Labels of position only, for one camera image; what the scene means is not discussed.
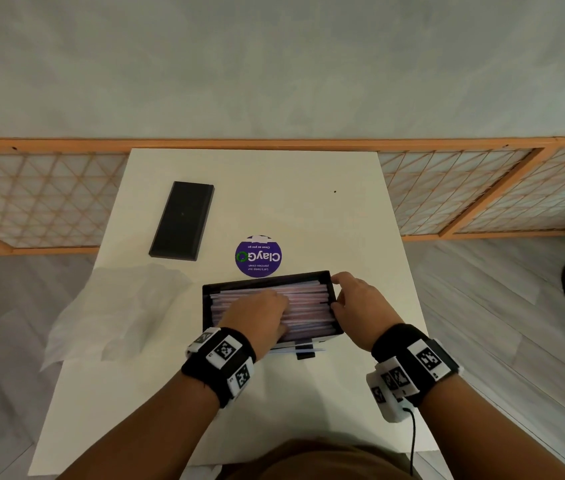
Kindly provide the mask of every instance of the brown shirt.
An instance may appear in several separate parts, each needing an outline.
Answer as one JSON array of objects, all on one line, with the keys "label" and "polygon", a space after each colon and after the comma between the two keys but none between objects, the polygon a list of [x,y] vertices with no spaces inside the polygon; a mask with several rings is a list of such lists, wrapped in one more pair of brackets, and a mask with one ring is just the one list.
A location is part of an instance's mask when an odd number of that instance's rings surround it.
[{"label": "brown shirt", "polygon": [[407,480],[412,478],[408,472],[404,454],[324,439],[292,440],[250,463],[226,465],[218,480]]}]

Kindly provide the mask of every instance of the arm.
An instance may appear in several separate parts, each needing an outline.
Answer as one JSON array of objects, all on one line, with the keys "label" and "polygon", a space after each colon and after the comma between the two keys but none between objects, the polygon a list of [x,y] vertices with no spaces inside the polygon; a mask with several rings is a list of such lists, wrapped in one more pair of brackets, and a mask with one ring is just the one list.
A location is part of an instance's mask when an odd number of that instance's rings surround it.
[{"label": "arm", "polygon": [[[332,277],[342,291],[332,304],[343,331],[371,351],[403,321],[383,295],[349,273]],[[483,399],[459,376],[438,382],[420,412],[456,479],[565,480],[565,465]]]},{"label": "arm", "polygon": [[[246,336],[260,360],[283,335],[288,299],[273,291],[232,303],[220,326]],[[218,412],[216,394],[178,372],[161,390],[75,460],[58,480],[179,478]]]}]

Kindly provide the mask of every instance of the forearm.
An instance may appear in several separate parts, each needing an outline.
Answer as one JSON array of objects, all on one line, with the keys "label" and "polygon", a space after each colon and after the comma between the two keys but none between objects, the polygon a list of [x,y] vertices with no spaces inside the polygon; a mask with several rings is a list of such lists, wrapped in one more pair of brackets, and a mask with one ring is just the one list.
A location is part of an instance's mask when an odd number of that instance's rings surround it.
[{"label": "forearm", "polygon": [[459,376],[434,386],[419,409],[457,480],[565,480],[565,465]]},{"label": "forearm", "polygon": [[58,480],[179,478],[218,407],[209,387],[178,372]]}]

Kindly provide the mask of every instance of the black cable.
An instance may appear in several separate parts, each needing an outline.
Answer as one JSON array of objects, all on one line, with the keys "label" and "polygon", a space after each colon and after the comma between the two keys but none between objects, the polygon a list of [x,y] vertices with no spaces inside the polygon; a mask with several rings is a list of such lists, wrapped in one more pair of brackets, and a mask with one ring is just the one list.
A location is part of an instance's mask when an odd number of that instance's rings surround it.
[{"label": "black cable", "polygon": [[403,408],[403,411],[407,411],[411,414],[411,420],[414,424],[414,435],[411,438],[411,454],[409,455],[409,475],[414,476],[414,448],[416,446],[416,418],[414,416],[414,411],[411,409]]}]

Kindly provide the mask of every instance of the person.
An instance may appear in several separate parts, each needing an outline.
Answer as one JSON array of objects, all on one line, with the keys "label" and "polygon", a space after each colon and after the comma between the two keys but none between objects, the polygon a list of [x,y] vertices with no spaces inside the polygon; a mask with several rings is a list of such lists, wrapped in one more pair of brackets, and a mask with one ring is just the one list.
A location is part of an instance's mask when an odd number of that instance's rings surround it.
[{"label": "person", "polygon": [[[336,319],[360,348],[371,351],[379,337],[403,322],[365,281],[350,273],[335,274],[332,281],[342,289],[332,304]],[[241,298],[220,326],[241,332],[259,360],[285,332],[280,318],[287,305],[288,299],[274,291]],[[179,371],[58,478],[177,479],[218,407],[211,388]],[[437,382],[419,409],[457,480],[565,479],[565,465],[457,374]],[[219,478],[409,478],[396,457],[368,446],[303,439],[283,444],[259,460],[223,468]]]}]

